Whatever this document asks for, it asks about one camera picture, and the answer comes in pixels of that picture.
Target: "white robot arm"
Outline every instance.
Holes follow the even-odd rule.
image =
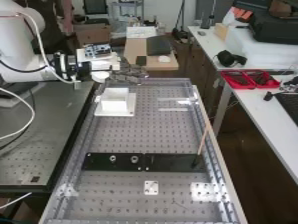
[[[57,79],[73,83],[85,75],[99,75],[99,64],[101,68],[108,67],[104,70],[120,70],[115,53],[97,58],[88,57],[87,49],[77,49],[76,57],[61,52],[45,55],[40,38],[44,28],[43,16],[35,9],[23,8],[12,0],[0,0],[0,76],[7,83]],[[33,53],[31,41],[35,36],[41,55]]]

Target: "electronic device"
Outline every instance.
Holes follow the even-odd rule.
[[[84,0],[87,15],[108,14],[107,0]]]
[[[109,44],[88,44],[85,46],[85,57],[100,58],[111,56],[112,50]]]
[[[198,31],[200,36],[206,36],[206,33],[204,31]]]
[[[147,39],[148,56],[169,55],[170,51],[170,43],[165,36],[149,37]]]
[[[298,93],[278,93],[276,97],[298,126]]]

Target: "red tray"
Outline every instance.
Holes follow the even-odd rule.
[[[221,75],[233,89],[254,89],[256,82],[242,71],[226,70]]]
[[[256,87],[260,89],[276,89],[280,88],[281,83],[270,76],[270,74],[261,70],[245,71],[245,75],[256,83]]]

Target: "small metal plate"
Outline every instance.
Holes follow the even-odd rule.
[[[88,153],[83,170],[141,171],[144,155],[140,153]]]
[[[206,172],[197,154],[145,154],[145,170],[151,172]]]
[[[144,194],[158,195],[158,181],[147,180],[144,183]]]

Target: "black object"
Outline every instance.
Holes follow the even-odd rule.
[[[285,82],[284,85],[298,85],[298,77],[296,77],[292,81]]]
[[[298,20],[274,18],[268,12],[256,12],[250,19],[253,37],[260,42],[298,44]]]
[[[184,12],[185,12],[185,0],[182,0],[182,5],[180,8],[180,14],[178,14],[176,26],[174,26],[174,29],[172,30],[172,36],[180,42],[182,42],[181,39],[188,39],[188,32],[184,30]],[[178,30],[178,23],[180,23],[181,17],[182,17],[182,22],[181,22],[181,28]]]
[[[278,93],[276,97],[298,126],[298,94]]]
[[[273,96],[274,96],[273,93],[272,92],[268,92],[266,93],[266,96],[264,97],[264,100],[265,101],[270,101],[273,99]]]
[[[234,55],[226,50],[218,53],[217,58],[225,67],[233,67],[233,65],[236,65],[236,62],[238,62],[241,65],[245,65],[248,61],[245,57]]]
[[[144,170],[143,157],[140,153],[87,153],[83,170],[140,172]]]
[[[147,56],[137,56],[136,64],[140,66],[147,65]]]
[[[204,159],[197,159],[197,154],[145,154],[145,167],[149,172],[205,171]]]
[[[107,26],[109,25],[109,20],[105,18],[99,18],[99,19],[88,19],[85,21],[85,24],[105,24]]]
[[[205,165],[197,154],[87,153],[83,170],[205,172]]]
[[[84,0],[84,10],[87,15],[108,14],[107,0]]]
[[[170,42],[165,36],[149,37],[147,39],[147,55],[169,55],[170,54]]]
[[[237,8],[253,11],[256,9],[268,10],[270,4],[272,0],[236,0],[233,3]]]

